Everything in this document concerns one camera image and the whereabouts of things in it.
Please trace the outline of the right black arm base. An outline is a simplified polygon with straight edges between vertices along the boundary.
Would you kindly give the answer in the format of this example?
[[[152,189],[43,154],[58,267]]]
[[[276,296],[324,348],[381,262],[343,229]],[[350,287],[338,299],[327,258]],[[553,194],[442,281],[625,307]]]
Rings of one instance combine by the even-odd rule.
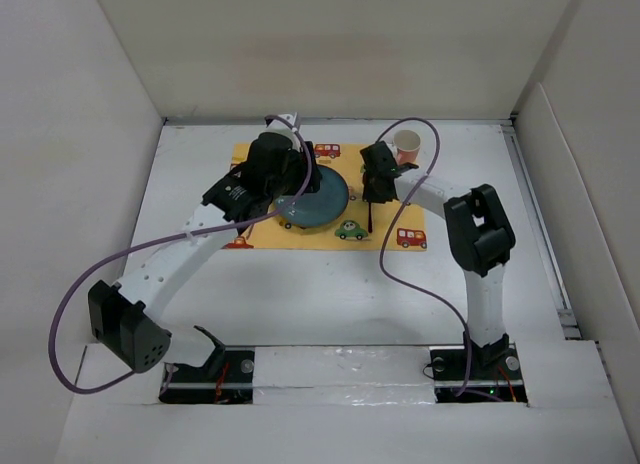
[[[528,403],[517,350],[511,345],[506,354],[487,367],[471,365],[465,391],[458,395],[466,376],[467,352],[462,346],[432,346],[423,375],[433,383],[438,404]]]

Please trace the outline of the dark teal plate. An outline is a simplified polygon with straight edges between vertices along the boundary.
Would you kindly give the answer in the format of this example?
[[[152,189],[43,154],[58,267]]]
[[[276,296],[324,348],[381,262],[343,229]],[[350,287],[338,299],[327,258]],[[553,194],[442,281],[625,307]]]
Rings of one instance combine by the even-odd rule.
[[[317,192],[303,194],[290,206],[285,206],[290,196],[281,196],[274,201],[286,228],[322,227],[337,220],[346,209],[349,190],[344,178],[334,169],[324,165],[320,165],[318,170],[321,181]]]

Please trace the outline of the yellow car print cloth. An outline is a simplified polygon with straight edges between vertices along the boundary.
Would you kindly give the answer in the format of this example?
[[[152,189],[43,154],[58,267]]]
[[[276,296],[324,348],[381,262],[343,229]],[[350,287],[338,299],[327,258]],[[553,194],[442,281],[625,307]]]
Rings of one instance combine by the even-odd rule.
[[[375,251],[384,236],[391,233],[388,250],[422,252],[427,249],[425,214],[419,208],[406,207],[395,225],[391,224],[400,207],[398,201],[373,204],[374,232],[369,234],[368,203],[363,200],[362,144],[318,143],[313,146],[315,160],[337,171],[346,181],[349,202],[343,214],[322,227],[302,229],[285,227],[276,217],[255,224],[226,245],[228,250],[317,250]]]

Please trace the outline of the purple metallic spoon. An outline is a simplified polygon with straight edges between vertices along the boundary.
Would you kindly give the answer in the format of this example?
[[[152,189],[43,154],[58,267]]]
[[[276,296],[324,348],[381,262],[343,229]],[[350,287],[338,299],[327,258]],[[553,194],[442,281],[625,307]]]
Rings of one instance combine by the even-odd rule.
[[[369,234],[373,234],[374,232],[374,216],[373,216],[373,203],[368,202],[368,224],[367,230]]]

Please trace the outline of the pink cup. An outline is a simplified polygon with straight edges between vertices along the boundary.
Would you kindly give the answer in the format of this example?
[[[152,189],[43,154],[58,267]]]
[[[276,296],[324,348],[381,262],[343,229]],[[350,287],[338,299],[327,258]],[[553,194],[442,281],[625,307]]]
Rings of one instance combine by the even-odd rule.
[[[415,163],[421,148],[421,137],[411,130],[399,130],[392,139],[399,165]]]

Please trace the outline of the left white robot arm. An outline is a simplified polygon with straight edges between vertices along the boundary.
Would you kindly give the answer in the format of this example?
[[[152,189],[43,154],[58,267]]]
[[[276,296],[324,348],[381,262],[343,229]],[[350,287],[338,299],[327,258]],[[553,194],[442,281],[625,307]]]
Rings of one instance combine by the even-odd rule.
[[[187,365],[201,380],[222,371],[222,343],[196,326],[180,331],[163,315],[177,292],[217,251],[251,225],[272,217],[281,196],[315,192],[319,177],[311,147],[295,113],[269,116],[245,161],[207,190],[176,237],[115,283],[99,281],[88,293],[95,338],[130,371],[142,374],[161,363]]]

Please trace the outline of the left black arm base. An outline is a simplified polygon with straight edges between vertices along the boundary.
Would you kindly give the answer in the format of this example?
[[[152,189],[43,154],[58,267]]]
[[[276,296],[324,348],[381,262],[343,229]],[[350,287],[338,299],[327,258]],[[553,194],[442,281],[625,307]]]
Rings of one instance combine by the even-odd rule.
[[[216,351],[204,366],[167,364],[159,390],[163,404],[244,405],[253,403],[255,349]]]

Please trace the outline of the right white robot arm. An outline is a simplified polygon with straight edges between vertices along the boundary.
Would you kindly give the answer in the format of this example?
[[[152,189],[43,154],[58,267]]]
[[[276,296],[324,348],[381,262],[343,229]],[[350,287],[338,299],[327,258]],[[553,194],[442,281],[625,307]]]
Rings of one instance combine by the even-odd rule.
[[[444,219],[449,249],[464,272],[467,326],[473,347],[462,365],[473,377],[494,371],[508,347],[503,320],[503,279],[516,237],[496,189],[465,188],[428,176],[412,163],[398,164],[389,145],[361,151],[365,201],[416,205]]]

